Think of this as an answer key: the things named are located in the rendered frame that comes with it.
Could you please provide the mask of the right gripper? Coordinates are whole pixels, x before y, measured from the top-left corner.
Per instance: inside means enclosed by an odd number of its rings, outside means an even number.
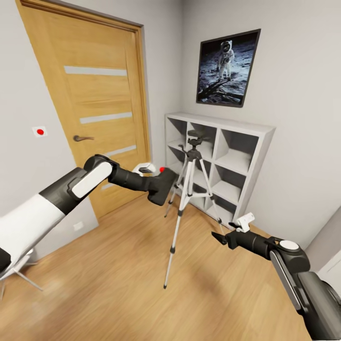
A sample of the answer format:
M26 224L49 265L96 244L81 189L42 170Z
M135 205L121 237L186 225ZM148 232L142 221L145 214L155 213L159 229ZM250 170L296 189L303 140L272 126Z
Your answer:
M232 250L238 246L242 246L243 248L254 253L253 243L254 243L255 238L259 234L251 232L250 230L248 230L246 233L242 231L238 232L236 231L237 228L239 227L238 225L235 225L232 222L229 222L228 224L235 228L232 232L226 235L211 232L212 235L223 245L228 244L228 247Z

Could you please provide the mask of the digital camera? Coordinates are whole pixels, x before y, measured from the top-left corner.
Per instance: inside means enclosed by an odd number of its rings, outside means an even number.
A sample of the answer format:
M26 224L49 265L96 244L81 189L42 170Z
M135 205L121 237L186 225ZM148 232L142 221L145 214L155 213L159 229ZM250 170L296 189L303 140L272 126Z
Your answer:
M163 206L177 174L170 168L165 167L161 167L159 171L160 174L158 176L150 176L150 183L156 186L159 191L148 190L148 200L154 204Z

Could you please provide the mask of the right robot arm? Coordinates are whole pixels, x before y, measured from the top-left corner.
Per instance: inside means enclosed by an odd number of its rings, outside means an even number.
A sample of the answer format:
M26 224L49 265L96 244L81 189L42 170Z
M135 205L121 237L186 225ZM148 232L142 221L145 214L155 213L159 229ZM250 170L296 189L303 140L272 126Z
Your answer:
M277 237L263 237L250 231L252 213L228 224L235 229L226 234L211 232L230 249L238 246L271 260L296 311L303 316L313 341L341 341L341 298L310 270L310 262L300 246ZM275 241L279 241L278 245Z

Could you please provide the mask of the camera tripod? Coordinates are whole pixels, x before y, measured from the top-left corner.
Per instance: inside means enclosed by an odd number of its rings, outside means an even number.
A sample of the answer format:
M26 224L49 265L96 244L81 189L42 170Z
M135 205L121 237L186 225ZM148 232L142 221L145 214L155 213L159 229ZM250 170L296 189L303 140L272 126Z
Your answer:
M205 170L205 167L204 167L204 164L203 164L203 161L202 161L201 152L199 152L196 149L196 146L202 144L202 142L203 142L202 140L209 141L210 138L209 137L203 138L202 136L204 135L204 132L200 132L200 131L197 131L197 130L190 130L190 131L188 131L188 135L189 136L193 136L193 137L197 137L197 139L188 139L188 143L190 145L193 145L192 149L190 151L188 151L188 152L186 152L183 149L183 145L179 144L179 147L181 147L182 151L186 154L186 158L185 158L184 166L183 166L182 171L180 173L178 182L174 185L175 190L174 190L174 193L172 195L171 200L168 202L169 203L169 207L168 207L168 210L167 210L166 215L165 215L165 217L166 217L167 213L169 211L169 208L170 208L171 204L173 203L173 199L174 199L174 196L176 194L177 188L180 188L182 190L182 197L181 197L180 207L179 207L179 210L178 210L178 220L177 220L176 230L175 230L175 234L174 234L173 245L170 248L171 255L170 255L170 261L169 261L168 271L167 271L167 275L166 275L166 280L165 280L165 284L164 284L164 289L167 288L167 280L168 280L169 271L170 271L170 267L171 267L171 260L172 260L173 254L175 253L175 242L176 242L176 238L177 238L180 218L183 215L183 210L186 207L186 205L188 204L189 200L192 197L210 197L210 199L213 202L213 205L214 205L214 208L215 208L215 212L216 212L216 215L217 215L217 218L218 218L217 221L219 222L220 227L221 227L221 223L222 223L222 219L220 219L220 217L218 215L218 212L217 212L217 209L216 209L216 205L215 205L215 202L214 202L214 199L215 199L214 198L214 194L212 193L210 185L209 185L209 182L208 182L206 170ZM196 157L198 157L199 160L200 160L200 168L201 168L201 170L204 173L209 193L205 193L205 194L204 193L203 194L193 194L192 193L193 177L194 177L194 167L195 167L195 159L196 159ZM184 174L185 169L186 169L187 166L188 166L188 169L187 169L187 174L186 174L186 177L185 177L185 183L184 183L184 187L183 187L180 184L180 182L183 180L183 174ZM222 230L222 227L221 227L221 230ZM222 230L222 233L223 233L223 230Z

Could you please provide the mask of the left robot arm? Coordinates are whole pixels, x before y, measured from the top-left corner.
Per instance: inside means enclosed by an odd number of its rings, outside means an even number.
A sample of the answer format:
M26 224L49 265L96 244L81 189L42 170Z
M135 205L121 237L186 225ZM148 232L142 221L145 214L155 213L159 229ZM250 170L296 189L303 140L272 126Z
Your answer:
M10 213L0 218L0 278L79 205L105 179L134 191L159 191L144 173L154 173L150 163L131 172L106 156L95 154L84 168L77 167Z

